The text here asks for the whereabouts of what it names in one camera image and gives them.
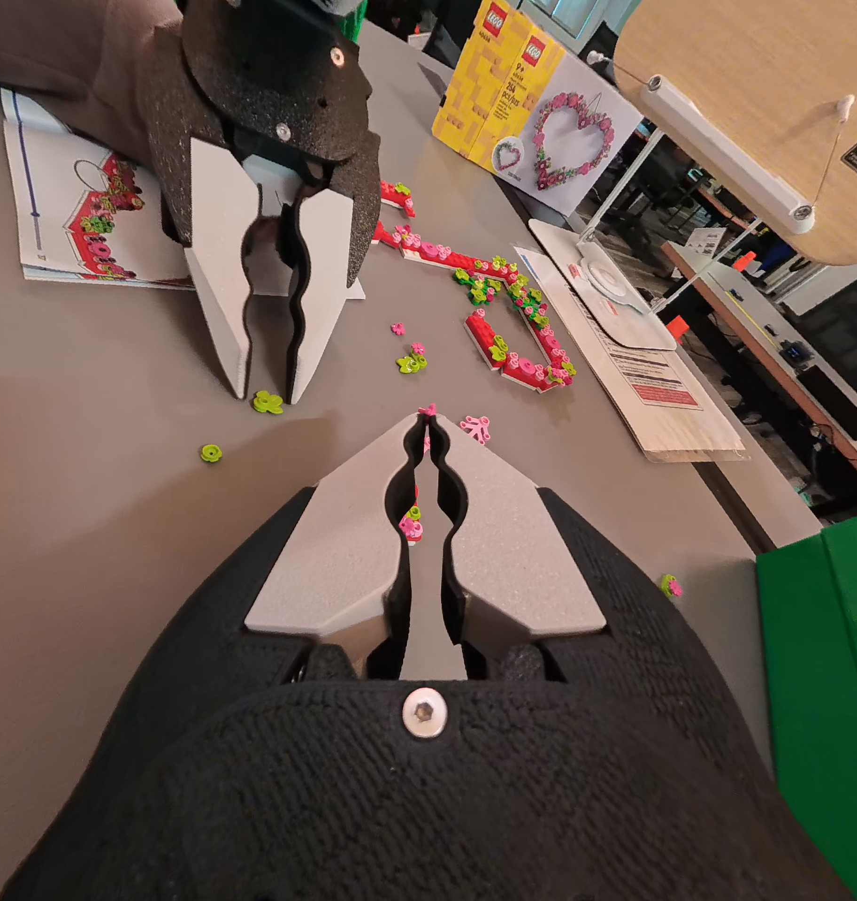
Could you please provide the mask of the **person's left forearm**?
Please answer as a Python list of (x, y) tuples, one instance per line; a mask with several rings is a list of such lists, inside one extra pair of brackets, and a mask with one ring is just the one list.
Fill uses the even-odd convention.
[(140, 104), (168, 1), (0, 1), (0, 84), (61, 122), (151, 168)]

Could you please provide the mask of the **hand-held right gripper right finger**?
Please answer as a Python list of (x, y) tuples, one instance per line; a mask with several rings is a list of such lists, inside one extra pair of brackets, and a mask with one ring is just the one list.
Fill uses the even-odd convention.
[(539, 487), (443, 415), (427, 419), (444, 541), (445, 628), (469, 677), (487, 677), (510, 648), (599, 634), (606, 618)]

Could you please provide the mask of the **black flat monitor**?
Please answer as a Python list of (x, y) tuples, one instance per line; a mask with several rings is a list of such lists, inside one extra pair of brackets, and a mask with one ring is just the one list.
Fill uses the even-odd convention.
[(852, 440), (857, 441), (857, 406), (819, 366), (810, 366), (796, 379)]

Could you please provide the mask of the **partly built red lego heart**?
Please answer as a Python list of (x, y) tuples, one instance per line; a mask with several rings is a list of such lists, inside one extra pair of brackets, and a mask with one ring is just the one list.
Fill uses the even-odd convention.
[[(451, 248), (423, 241), (409, 225), (392, 230), (381, 222), (375, 227), (373, 244), (393, 247), (410, 261), (449, 270), (467, 290), (472, 310), (465, 329), (492, 371), (540, 395), (570, 386), (576, 370), (550, 323), (549, 306), (540, 289), (530, 287), (528, 276), (515, 261), (501, 255), (490, 259), (454, 252)], [(519, 354), (488, 318), (488, 308), (498, 299), (508, 301), (535, 340), (540, 362)]]

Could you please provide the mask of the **white desk lamp wooden shade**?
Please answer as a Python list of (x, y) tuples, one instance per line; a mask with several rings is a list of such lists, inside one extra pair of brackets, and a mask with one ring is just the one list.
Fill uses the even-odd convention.
[(806, 259), (857, 264), (857, 1), (645, 1), (620, 93)]

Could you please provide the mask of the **background work table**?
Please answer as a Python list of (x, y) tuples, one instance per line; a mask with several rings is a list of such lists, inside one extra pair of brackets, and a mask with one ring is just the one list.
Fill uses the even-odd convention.
[(747, 407), (761, 412), (801, 463), (816, 465), (810, 473), (832, 502), (857, 502), (857, 441), (796, 374), (819, 366), (856, 406), (857, 390), (744, 274), (673, 242), (662, 251), (685, 280), (667, 312), (678, 308)]

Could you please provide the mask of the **laminated paper sheet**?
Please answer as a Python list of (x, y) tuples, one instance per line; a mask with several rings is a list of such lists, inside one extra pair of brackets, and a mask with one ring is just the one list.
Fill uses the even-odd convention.
[(519, 246), (514, 252), (647, 458), (669, 463), (750, 458), (736, 427), (677, 351), (623, 348), (603, 332), (547, 255)]

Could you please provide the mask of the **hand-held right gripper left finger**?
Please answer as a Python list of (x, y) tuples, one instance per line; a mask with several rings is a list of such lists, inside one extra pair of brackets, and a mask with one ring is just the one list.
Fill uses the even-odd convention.
[(412, 603), (400, 520), (427, 424), (406, 416), (319, 481), (246, 615), (249, 631), (338, 645), (367, 677), (400, 677)]

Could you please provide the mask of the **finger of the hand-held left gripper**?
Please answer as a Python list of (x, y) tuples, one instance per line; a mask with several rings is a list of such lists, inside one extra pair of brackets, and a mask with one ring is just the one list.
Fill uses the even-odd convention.
[(246, 397), (251, 339), (245, 308), (252, 295), (245, 238), (261, 213), (259, 186), (232, 153), (191, 138), (191, 245), (185, 250), (209, 335), (233, 395)]
[(299, 403), (310, 384), (344, 306), (352, 215), (351, 198), (304, 187), (283, 219), (294, 263), (286, 367), (290, 404)]

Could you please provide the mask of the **large green bin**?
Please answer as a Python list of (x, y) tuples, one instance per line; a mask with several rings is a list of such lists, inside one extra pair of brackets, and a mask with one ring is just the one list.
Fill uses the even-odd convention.
[(857, 517), (757, 558), (773, 768), (857, 899)]

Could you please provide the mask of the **yellow lego box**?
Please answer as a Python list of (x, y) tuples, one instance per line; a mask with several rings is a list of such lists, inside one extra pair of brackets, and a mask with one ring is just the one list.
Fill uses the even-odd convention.
[(506, 184), (570, 215), (642, 114), (523, 12), (485, 1), (432, 133)]

